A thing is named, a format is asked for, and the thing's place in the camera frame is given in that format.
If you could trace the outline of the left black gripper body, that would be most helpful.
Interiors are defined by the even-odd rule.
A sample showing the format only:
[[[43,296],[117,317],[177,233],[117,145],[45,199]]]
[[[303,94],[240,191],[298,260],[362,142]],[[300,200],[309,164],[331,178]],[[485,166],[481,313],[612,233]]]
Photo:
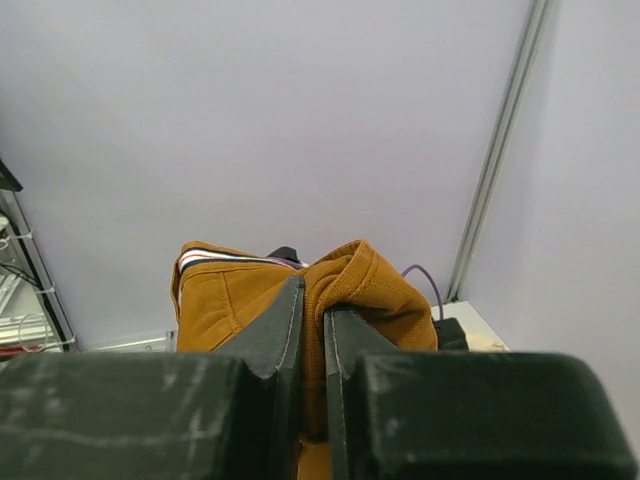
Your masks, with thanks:
[[[289,265],[292,268],[300,267],[300,260],[298,258],[297,251],[289,246],[281,246],[277,248],[268,255],[268,258],[273,261]]]

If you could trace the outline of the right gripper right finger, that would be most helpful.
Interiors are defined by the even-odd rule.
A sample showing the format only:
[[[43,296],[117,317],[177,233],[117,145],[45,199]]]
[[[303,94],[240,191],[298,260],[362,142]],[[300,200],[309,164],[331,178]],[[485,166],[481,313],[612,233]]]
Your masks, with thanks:
[[[558,354],[404,351],[349,309],[324,319],[335,479],[634,479],[608,396]]]

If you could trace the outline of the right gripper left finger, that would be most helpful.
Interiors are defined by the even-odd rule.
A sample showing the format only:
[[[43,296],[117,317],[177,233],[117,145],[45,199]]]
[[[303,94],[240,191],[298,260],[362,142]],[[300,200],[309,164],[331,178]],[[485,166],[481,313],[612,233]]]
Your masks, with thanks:
[[[304,283],[207,353],[28,354],[1,374],[5,479],[293,479]]]

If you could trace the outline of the brown cloth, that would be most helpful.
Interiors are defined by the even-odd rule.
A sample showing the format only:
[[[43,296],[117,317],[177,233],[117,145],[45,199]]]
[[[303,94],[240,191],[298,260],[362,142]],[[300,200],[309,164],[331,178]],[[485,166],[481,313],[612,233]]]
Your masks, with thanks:
[[[352,305],[403,350],[435,351],[438,340],[426,298],[364,240],[345,244],[304,267],[193,241],[183,246],[174,264],[170,290],[178,350],[206,352],[220,347],[262,314],[294,275],[305,282],[297,476],[328,479],[324,312],[338,304]]]

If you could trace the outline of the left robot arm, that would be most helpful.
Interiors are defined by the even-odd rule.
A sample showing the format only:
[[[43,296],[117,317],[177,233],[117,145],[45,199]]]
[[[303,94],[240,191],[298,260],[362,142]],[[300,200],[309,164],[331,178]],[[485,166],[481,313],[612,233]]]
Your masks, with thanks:
[[[280,260],[296,269],[307,267],[307,264],[299,259],[297,251],[289,246],[278,247],[276,250],[269,253],[267,257]],[[418,264],[413,264],[407,267],[402,272],[402,276],[406,277],[413,271],[420,271],[423,273],[436,294],[438,318],[435,321],[435,330],[438,338],[438,348],[443,351],[469,351],[470,346],[469,341],[467,340],[467,335],[458,319],[455,317],[446,318],[444,315],[444,304],[442,303],[439,289],[432,276],[424,267]]]

